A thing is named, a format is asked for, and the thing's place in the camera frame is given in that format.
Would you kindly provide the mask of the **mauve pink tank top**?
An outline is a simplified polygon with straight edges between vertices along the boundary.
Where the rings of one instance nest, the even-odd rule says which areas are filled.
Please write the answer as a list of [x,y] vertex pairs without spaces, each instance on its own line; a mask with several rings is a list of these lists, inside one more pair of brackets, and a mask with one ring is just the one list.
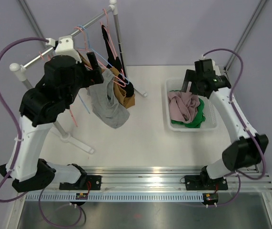
[[189,124],[194,121],[200,100],[190,92],[170,91],[167,93],[169,114],[173,121]]

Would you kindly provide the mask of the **green tank top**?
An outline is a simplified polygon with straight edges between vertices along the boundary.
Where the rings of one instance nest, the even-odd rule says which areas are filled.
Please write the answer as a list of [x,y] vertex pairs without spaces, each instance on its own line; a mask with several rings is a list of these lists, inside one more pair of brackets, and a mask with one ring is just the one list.
[[178,121],[173,121],[171,120],[172,124],[180,124],[180,125],[185,125],[188,128],[200,128],[202,122],[205,121],[205,116],[203,114],[203,108],[204,108],[204,102],[199,98],[200,100],[200,105],[198,106],[198,113],[194,119],[193,122],[189,123],[189,124],[184,124],[182,122],[178,122]]

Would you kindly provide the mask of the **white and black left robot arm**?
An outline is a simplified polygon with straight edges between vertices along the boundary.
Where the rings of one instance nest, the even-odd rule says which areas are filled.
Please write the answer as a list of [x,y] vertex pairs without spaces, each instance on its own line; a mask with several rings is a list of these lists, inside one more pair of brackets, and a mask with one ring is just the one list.
[[79,90],[104,82],[95,54],[89,52],[87,57],[90,69],[71,56],[54,56],[44,64],[42,79],[24,94],[19,108],[18,156],[13,168],[11,163],[0,166],[0,174],[12,178],[17,192],[41,190],[51,183],[58,183],[61,190],[89,188],[87,173],[79,165],[55,165],[40,158],[48,132]]

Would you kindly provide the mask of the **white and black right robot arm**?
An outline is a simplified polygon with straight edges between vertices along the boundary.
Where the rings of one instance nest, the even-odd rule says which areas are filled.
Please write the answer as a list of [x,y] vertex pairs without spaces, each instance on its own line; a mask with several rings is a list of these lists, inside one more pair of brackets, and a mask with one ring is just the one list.
[[224,75],[217,75],[211,59],[194,63],[194,70],[186,70],[184,82],[190,92],[207,98],[219,112],[230,136],[231,145],[221,159],[201,169],[199,175],[184,177],[187,190],[228,190],[225,177],[238,169],[263,162],[269,139],[258,134],[247,121],[232,94],[232,86]]

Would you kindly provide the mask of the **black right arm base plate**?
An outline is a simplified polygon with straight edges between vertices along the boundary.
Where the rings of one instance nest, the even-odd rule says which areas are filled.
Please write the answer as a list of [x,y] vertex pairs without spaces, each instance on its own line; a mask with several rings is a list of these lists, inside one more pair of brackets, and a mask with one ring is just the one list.
[[185,185],[187,191],[226,191],[228,184],[226,179],[210,179],[202,178],[200,175],[185,175],[180,179],[180,182]]

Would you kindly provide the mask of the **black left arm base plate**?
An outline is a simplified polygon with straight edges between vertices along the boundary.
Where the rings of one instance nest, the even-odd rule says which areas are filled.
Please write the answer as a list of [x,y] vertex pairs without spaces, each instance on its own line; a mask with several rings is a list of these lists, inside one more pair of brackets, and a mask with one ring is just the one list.
[[59,190],[100,190],[101,179],[99,175],[81,176],[76,183],[60,183]]

